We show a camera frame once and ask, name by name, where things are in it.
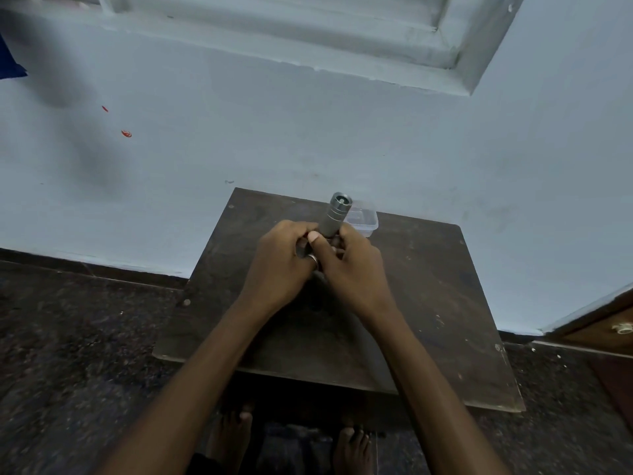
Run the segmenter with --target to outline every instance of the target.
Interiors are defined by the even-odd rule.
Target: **white knob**
[[[633,323],[630,322],[622,322],[614,325],[613,330],[618,332],[618,335],[628,335],[629,333],[633,333]]]

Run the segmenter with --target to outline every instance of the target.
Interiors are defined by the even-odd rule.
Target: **person's left hand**
[[[290,303],[317,269],[312,257],[299,258],[295,250],[299,238],[316,227],[283,220],[260,238],[238,302],[263,310],[267,317]]]

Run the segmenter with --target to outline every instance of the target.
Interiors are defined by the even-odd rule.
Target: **hand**
[[[316,269],[312,258],[297,257],[295,245],[316,227],[316,223],[284,220],[260,238],[238,303],[255,306],[267,317],[290,303]]]
[[[332,290],[363,321],[397,313],[380,251],[347,223],[343,223],[339,235],[345,248],[342,260],[320,233],[308,233]]]

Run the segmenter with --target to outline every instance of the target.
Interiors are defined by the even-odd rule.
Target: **blue object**
[[[0,35],[0,79],[19,79],[26,77],[27,71],[22,65],[15,63],[9,47]]]

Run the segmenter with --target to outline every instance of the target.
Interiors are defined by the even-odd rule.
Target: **wall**
[[[3,13],[0,246],[188,275],[234,186],[344,189],[459,224],[536,333],[633,281],[632,13],[526,0],[470,99]]]

